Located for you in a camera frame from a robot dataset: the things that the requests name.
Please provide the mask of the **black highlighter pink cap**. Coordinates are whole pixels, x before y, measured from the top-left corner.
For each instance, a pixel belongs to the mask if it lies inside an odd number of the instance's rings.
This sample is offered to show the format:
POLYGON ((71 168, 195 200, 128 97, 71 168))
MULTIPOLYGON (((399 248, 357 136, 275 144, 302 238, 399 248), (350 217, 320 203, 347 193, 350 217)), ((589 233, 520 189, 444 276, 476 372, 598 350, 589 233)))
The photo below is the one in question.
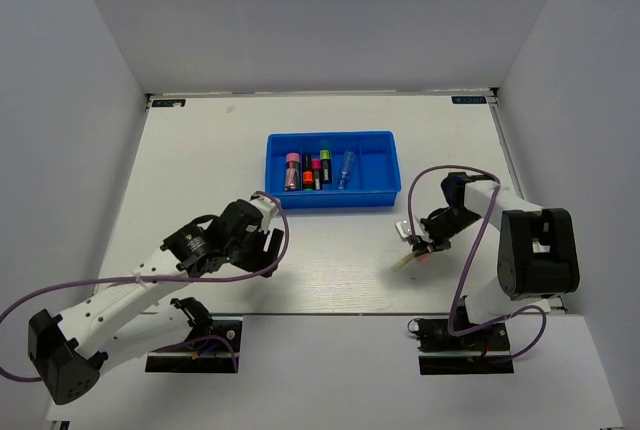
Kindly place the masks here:
POLYGON ((323 188, 323 166, 320 159, 312 160, 313 188, 320 191, 323 188))

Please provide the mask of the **glue stick pink cap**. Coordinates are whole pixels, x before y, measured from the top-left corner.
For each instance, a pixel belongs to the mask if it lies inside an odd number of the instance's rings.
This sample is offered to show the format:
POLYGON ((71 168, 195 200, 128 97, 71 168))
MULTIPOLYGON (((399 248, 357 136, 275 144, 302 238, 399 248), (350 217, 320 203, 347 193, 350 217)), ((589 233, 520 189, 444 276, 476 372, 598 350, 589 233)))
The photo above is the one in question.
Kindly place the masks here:
POLYGON ((297 191, 301 188, 301 155, 288 153, 285 157, 285 191, 297 191))

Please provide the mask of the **black highlighter yellow cap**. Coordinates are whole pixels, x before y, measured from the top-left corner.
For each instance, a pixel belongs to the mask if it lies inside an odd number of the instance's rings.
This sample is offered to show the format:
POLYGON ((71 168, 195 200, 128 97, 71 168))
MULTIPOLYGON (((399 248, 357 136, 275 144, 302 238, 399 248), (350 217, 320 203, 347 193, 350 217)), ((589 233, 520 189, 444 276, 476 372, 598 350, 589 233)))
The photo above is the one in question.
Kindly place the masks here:
POLYGON ((331 153, 328 149, 320 151, 320 162, 323 184, 332 183, 331 153))

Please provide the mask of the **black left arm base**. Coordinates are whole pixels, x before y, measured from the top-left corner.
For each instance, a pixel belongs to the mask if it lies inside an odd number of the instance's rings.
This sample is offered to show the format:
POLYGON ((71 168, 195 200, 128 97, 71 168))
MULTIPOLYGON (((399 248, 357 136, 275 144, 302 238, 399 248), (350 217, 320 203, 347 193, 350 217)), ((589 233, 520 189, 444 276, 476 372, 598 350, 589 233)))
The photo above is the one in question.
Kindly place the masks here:
POLYGON ((239 370, 243 318, 214 318, 207 338, 189 336, 171 350, 149 353, 145 372, 150 374, 236 374, 239 370))

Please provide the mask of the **thin yellow highlighter pen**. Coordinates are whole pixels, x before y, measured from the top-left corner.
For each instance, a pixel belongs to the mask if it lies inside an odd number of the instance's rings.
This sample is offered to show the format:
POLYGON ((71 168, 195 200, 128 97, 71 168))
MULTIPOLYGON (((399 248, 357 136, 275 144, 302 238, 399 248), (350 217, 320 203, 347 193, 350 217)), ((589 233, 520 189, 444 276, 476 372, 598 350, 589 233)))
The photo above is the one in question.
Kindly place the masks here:
POLYGON ((409 252, 407 255, 400 258, 396 263, 394 263, 391 266, 391 271, 392 272, 399 271, 400 269, 402 269, 403 267, 405 267, 406 265, 414 261, 415 258, 416 258, 415 254, 413 252, 409 252))

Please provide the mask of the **blue corner label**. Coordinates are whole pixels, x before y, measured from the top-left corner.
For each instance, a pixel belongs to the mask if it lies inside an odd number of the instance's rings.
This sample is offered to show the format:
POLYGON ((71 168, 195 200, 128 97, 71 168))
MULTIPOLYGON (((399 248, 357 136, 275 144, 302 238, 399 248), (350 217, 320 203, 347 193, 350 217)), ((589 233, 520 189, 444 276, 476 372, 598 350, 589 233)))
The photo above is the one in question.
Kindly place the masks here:
POLYGON ((154 99, 152 108, 181 108, 186 105, 185 99, 154 99))
POLYGON ((486 105, 485 96, 481 95, 455 95, 451 97, 454 105, 486 105))

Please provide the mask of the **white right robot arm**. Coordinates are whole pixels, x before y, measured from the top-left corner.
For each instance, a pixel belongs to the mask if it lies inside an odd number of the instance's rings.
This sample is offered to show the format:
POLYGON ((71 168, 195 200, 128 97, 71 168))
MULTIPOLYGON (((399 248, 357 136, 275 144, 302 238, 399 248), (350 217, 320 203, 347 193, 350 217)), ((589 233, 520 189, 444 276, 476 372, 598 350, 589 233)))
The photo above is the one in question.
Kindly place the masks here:
POLYGON ((461 271, 447 331, 461 347, 484 341, 488 327, 526 312, 541 313, 541 301, 575 292, 580 270, 570 213, 531 203, 485 170, 446 165, 440 184, 445 205, 426 218, 409 215, 396 231, 414 258, 450 249, 472 225, 479 230, 461 271), (499 234, 496 275, 465 294, 465 283, 488 228, 499 234))

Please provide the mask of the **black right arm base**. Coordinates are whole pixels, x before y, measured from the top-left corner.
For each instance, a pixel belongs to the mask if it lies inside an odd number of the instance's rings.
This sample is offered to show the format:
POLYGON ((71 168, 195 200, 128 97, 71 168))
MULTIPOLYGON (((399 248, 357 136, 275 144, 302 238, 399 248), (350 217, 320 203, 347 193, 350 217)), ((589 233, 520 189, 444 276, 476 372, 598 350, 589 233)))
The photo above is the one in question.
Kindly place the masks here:
POLYGON ((511 345, 504 324, 455 337, 446 319, 414 318, 407 331, 417 343, 422 376, 513 374, 511 345))

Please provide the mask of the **right blue corner label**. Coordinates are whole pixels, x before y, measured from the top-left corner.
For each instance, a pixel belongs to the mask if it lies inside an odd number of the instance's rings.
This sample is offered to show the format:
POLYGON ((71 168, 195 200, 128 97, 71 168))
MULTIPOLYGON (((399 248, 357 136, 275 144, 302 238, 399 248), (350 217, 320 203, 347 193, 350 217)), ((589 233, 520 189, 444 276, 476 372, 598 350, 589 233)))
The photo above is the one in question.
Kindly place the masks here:
POLYGON ((454 105, 486 105, 485 96, 481 95, 455 95, 451 97, 454 105))

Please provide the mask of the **left blue corner label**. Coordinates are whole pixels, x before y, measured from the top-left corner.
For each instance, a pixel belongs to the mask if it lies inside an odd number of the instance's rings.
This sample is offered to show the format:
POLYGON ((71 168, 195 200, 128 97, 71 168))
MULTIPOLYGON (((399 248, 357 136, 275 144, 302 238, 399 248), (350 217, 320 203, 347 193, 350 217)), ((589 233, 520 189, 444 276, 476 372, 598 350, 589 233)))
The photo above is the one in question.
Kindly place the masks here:
POLYGON ((186 105, 185 99, 154 99, 152 108, 181 108, 186 105))

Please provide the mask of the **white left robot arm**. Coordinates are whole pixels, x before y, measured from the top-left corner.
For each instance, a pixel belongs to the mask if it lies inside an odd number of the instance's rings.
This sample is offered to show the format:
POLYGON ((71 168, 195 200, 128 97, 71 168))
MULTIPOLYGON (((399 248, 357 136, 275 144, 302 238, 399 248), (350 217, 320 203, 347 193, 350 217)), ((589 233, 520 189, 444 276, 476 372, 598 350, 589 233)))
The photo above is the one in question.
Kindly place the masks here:
POLYGON ((53 402, 81 398, 107 372, 148 352, 226 345, 202 303, 173 294, 225 264, 245 279, 270 277, 288 246, 287 228, 270 227, 281 213, 279 201, 262 192, 236 200, 166 237, 130 276, 56 315, 34 315, 28 356, 53 402))

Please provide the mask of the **blue plastic divided tray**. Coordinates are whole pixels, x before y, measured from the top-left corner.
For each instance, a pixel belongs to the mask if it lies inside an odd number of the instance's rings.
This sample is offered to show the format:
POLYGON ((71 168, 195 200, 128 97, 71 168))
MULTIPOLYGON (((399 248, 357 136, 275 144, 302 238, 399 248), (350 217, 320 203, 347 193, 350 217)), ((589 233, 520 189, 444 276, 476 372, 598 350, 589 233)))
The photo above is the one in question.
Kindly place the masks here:
POLYGON ((266 147, 265 191, 278 198, 283 208, 334 208, 392 206, 401 190, 394 136, 389 131, 272 134, 266 147), (320 191, 302 187, 302 156, 320 159, 320 151, 331 153, 332 183, 320 191), (337 188, 343 155, 356 153, 345 190, 337 188), (285 157, 301 155, 301 188, 285 191, 285 157))

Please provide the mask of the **black highlighter orange cap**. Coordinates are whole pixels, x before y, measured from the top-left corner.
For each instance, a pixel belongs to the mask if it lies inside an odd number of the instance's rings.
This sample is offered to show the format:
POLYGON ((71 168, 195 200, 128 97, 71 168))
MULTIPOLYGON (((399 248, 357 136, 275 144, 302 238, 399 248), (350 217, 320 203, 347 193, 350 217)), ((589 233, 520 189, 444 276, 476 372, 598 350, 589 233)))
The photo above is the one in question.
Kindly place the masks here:
POLYGON ((304 153, 302 156, 302 187, 310 191, 315 189, 313 158, 309 153, 304 153))

